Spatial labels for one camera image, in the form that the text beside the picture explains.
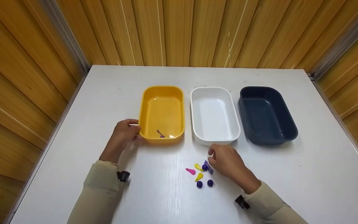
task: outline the purple bead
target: purple bead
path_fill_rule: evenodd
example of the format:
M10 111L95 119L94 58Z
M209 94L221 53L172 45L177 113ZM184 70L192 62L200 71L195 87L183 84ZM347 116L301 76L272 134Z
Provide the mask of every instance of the purple bead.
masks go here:
M208 166L207 166L206 164L204 164L203 167L202 167L202 169L203 169L204 171L207 171L207 170L208 170Z
M203 182L197 181L197 187L198 187L198 188L202 188L202 187L203 187Z
M213 180L208 180L206 182L206 184L208 185L208 187L212 187L213 186Z

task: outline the pink cone piece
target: pink cone piece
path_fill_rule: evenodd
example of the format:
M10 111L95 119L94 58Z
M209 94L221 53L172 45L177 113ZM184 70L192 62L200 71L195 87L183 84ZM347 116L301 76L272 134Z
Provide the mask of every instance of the pink cone piece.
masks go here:
M195 175L196 174L196 171L194 169L189 169L189 168L186 168L186 170L191 173L192 175Z

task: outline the right hand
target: right hand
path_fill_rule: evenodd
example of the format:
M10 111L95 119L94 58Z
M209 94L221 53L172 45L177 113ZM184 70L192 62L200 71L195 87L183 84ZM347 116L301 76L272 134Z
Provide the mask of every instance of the right hand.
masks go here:
M230 145L212 144L208 150L208 162L220 174L228 177L240 186L246 194L254 193L261 185L241 159L241 156Z

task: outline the white plastic tray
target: white plastic tray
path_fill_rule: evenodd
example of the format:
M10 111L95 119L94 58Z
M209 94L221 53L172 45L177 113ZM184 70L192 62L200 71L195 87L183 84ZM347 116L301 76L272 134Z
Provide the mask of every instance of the white plastic tray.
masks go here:
M230 144L240 136L240 123L230 92L220 87L199 87L190 95L195 141L210 146Z

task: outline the left hand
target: left hand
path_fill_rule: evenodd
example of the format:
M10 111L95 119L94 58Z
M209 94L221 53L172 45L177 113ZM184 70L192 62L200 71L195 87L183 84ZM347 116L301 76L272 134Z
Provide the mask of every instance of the left hand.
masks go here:
M138 124L138 120L125 119L117 123L99 160L118 163L126 145L135 139L135 135L138 135L141 129L140 126L130 124Z

